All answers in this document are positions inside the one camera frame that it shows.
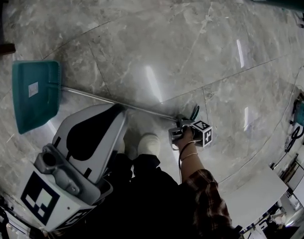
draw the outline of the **dustpan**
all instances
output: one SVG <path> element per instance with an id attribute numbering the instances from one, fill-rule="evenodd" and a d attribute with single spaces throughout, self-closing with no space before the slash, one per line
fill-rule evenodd
<path id="1" fill-rule="evenodd" d="M 12 96 L 20 134 L 46 124 L 60 105 L 59 62 L 15 61 L 12 65 Z"/>

